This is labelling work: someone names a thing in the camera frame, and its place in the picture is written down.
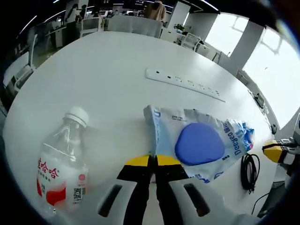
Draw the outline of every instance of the white wall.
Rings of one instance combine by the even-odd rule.
[[[263,33],[262,26],[249,21],[230,58],[242,69],[254,51]]]
[[[171,19],[171,14],[166,13],[166,14],[165,14],[165,17],[164,17],[164,22],[169,22],[170,19]]]
[[[191,8],[190,6],[178,1],[175,8],[173,9],[173,12],[171,14],[171,19],[170,22],[168,23],[167,28],[172,30],[175,24],[178,23],[183,24],[190,8]]]
[[[71,10],[71,8],[72,8],[72,6],[73,6],[74,4],[76,4],[76,3],[78,3],[78,0],[73,0],[73,1],[67,2],[67,4],[66,4],[66,13],[65,13],[65,18],[64,18],[64,20],[67,18],[68,14],[69,14],[69,12],[70,12],[70,10]]]
[[[205,40],[217,16],[218,14],[215,13],[191,13],[187,18],[186,26],[192,27],[190,33]]]
[[[296,120],[298,118],[299,113],[300,113],[300,109],[298,109],[298,111],[291,118],[291,120],[281,130],[277,130],[277,133],[275,134],[276,140],[280,140],[284,138],[288,139],[289,137],[293,136]]]
[[[89,4],[89,0],[78,0],[79,9],[81,9],[81,6],[88,5],[88,4]]]

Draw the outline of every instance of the bottle cap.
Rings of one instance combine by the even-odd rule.
[[[78,106],[74,106],[69,112],[65,114],[65,118],[70,118],[83,125],[86,128],[89,122],[89,115],[86,111]]]

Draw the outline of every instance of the blue rubber pad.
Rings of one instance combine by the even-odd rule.
[[[191,123],[181,131],[175,154],[186,165],[199,165],[218,160],[225,145],[213,127],[205,123]]]

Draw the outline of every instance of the plastic water bottle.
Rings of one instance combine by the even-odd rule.
[[[37,193],[49,216],[55,215],[56,208],[76,209],[85,195],[88,168],[81,139],[88,120],[83,109],[73,107],[65,114],[63,124],[43,142],[37,165]]]

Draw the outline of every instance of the bottle label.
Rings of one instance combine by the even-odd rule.
[[[75,209],[85,195],[87,169],[75,169],[41,153],[37,165],[37,193],[49,204]]]

